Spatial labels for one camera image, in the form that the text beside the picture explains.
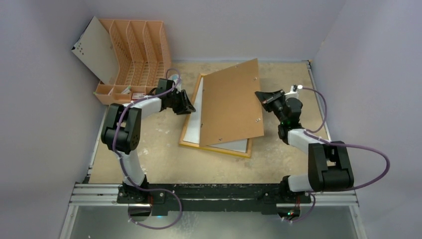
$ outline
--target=table surface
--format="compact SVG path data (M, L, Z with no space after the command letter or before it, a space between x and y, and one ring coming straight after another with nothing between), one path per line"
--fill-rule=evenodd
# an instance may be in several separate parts
M236 63L174 63L182 74L182 88L191 97L199 73L209 74ZM313 87L307 63L259 63L261 90L289 91L293 84ZM316 129L322 123L316 96L300 91L303 127ZM264 133L253 139L251 158L225 155L179 146L186 116L172 110L151 115L142 121L137 148L142 169L151 183L277 183L283 176L306 173L308 157L284 144L277 135L279 124L273 113L263 110ZM327 138L323 128L316 135ZM117 159L99 142L90 183L121 183Z

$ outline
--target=cardboard sheet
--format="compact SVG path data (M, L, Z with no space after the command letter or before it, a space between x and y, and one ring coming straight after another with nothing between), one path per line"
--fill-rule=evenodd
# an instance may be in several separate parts
M183 137L183 141L185 142L198 144L200 140L202 88L203 88L203 78L201 78L195 99L192 99L192 101L194 102L194 107L197 111L190 114L186 133L185 133L185 136ZM210 146L246 153L247 145L248 145L248 139L241 139L241 140L232 141L232 142L213 144Z
M264 135L258 59L204 76L200 147Z

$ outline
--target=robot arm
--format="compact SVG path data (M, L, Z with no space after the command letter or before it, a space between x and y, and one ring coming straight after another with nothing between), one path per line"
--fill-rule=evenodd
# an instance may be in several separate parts
M308 173L283 178L292 192L339 191L353 186L354 178L345 147L331 146L305 135L300 124L302 102L299 91L302 86L292 86L289 93L283 90L265 93L255 92L263 108L273 112L280 121L279 138L308 155Z
M172 88L172 80L160 79L155 94L160 94ZM128 104L111 104L101 133L101 141L105 143L112 151L113 138L116 132L116 122L120 118L124 108ZM120 127L116 140L116 149L122 155L122 163L127 174L138 186L145 180L145 174L139 164L139 158L136 152L140 140L141 120L148 116L163 111L166 108L172 108L177 115L190 114L195 112L185 90L178 91L175 88L172 92L160 97L150 98L138 102L130 107L124 116L125 126ZM123 182L131 185L127 178Z

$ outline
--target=metal frame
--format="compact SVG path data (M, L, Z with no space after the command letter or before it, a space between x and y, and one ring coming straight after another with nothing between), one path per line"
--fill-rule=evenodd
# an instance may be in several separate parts
M308 72L311 78L312 85L314 89L316 89L314 77L311 70L311 64L309 61L306 61L306 63L308 64ZM322 102L319 97L317 97L316 99L321 115L323 116L324 109L322 106ZM97 135L97 139L94 145L94 151L91 156L91 162L88 169L87 178L91 176L94 159L100 141L101 128L103 127L106 113L107 109L104 112L103 120L100 124L99 133ZM331 140L327 123L325 123L325 130L327 132L328 139ZM69 201L69 208L60 234L60 239L70 238L79 206L150 207L149 204L118 204L116 202L118 187L119 184L76 184L73 189L71 199ZM306 207L311 206L312 203L301 205ZM277 207L293 206L294 204L277 204ZM367 239L362 219L360 217L359 203L355 191L316 193L315 206L348 206L350 209L350 214L353 220L353 225L355 227L357 237L359 239Z

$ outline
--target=brown cardboard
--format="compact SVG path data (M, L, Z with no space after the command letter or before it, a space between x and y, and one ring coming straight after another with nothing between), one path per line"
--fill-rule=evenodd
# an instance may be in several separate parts
M192 105L195 103L195 99L196 99L197 93L198 93L198 88L199 88L199 85L201 83L201 78L204 77L204 75L205 74L199 74L199 76L198 76L198 79L197 79L197 82L196 82L196 85L195 85L195 89L194 89L194 93L192 94L192 97L190 98ZM188 123L189 123L190 117L191 117L190 114L186 115L185 123L183 124L182 133L181 133L180 139L179 139L179 145L203 149L203 150L207 150L207 151L218 152L218 153L224 153L224 154L233 155L233 156L239 156L239 157L243 157L243 158L250 158L251 157L251 154L252 154L252 139L251 138L248 139L248 144L247 144L247 148L246 148L245 153L237 152L237 151L233 151L233 150L228 150L228 149L224 149L224 148L212 147L212 146L200 147L199 144L197 144L197 143L191 143L191 142L183 141L185 134L186 134L186 131L188 129Z
M258 59L204 76L200 147L264 135Z

